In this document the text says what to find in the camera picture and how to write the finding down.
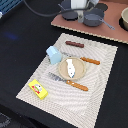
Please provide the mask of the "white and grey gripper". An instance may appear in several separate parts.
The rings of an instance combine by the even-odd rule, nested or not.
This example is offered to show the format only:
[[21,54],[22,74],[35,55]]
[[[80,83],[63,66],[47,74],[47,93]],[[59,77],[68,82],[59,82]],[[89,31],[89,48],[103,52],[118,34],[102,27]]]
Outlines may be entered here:
[[80,23],[84,20],[84,12],[93,9],[99,0],[71,0],[71,8],[78,14]]

